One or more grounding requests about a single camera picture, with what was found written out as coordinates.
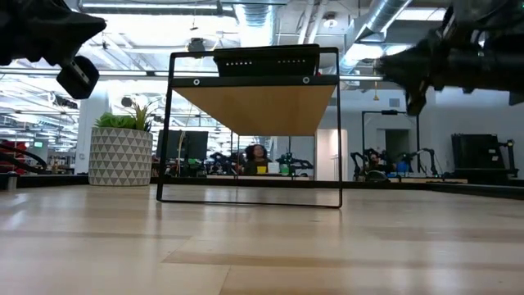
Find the green object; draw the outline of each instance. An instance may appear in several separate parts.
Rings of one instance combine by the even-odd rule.
[[[284,176],[289,175],[289,167],[286,164],[282,164],[280,166],[280,173]]]
[[[151,120],[147,118],[150,117],[154,111],[150,109],[152,103],[153,102],[150,102],[145,107],[140,107],[133,101],[133,111],[130,111],[128,116],[117,116],[106,112],[97,119],[95,127],[135,129],[149,132],[151,130]]]

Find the white wall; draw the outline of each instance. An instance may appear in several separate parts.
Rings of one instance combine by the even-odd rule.
[[[91,97],[80,103],[79,137],[76,143],[75,173],[88,173],[91,130],[100,116],[111,111],[107,84],[98,82]]]

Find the dark hair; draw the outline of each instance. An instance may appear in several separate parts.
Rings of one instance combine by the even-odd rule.
[[[264,155],[262,156],[264,159],[268,158],[268,150],[265,149],[265,147],[261,144],[253,144],[249,147],[246,147],[246,158],[248,161],[254,161],[255,160],[255,147],[261,147],[262,150],[264,150]]]

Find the potted plant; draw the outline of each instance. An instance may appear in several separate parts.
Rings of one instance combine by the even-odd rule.
[[[133,102],[130,116],[103,114],[91,133],[89,183],[105,186],[148,185],[151,181],[153,135],[151,104]]]

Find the computer monitor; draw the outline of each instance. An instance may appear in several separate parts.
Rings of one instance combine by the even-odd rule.
[[[178,158],[178,144],[182,130],[169,130],[167,143],[167,158]],[[207,131],[186,131],[183,138],[180,157],[184,158],[187,154],[189,159],[203,160],[207,158],[207,138],[209,132]],[[164,130],[158,134],[158,145],[156,146],[156,156],[160,158],[160,151],[162,149],[162,142],[164,138]]]

